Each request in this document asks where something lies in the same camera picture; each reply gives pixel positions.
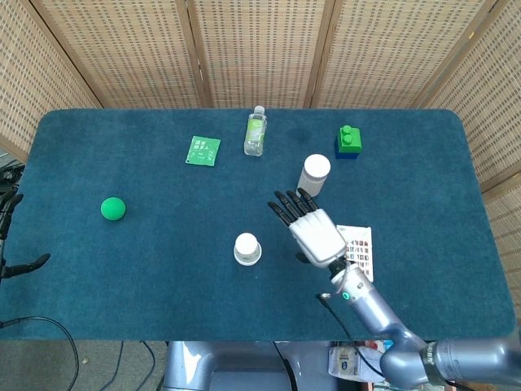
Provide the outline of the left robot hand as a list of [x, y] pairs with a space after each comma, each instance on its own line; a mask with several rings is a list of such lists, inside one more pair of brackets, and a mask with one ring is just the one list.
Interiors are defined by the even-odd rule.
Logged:
[[1, 280], [10, 279], [19, 275], [28, 274], [43, 267], [50, 259], [50, 254], [41, 255], [36, 261], [28, 264], [9, 266], [4, 257], [5, 244], [11, 226], [12, 215], [15, 207], [24, 198], [23, 194], [17, 194], [16, 190], [8, 191], [1, 196]]

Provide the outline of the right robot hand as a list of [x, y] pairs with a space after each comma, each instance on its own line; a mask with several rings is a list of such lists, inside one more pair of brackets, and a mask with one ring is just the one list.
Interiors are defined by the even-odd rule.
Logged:
[[302, 187], [275, 191], [277, 202], [267, 205], [291, 232], [308, 263], [320, 269], [339, 269], [347, 263], [346, 243], [326, 211]]

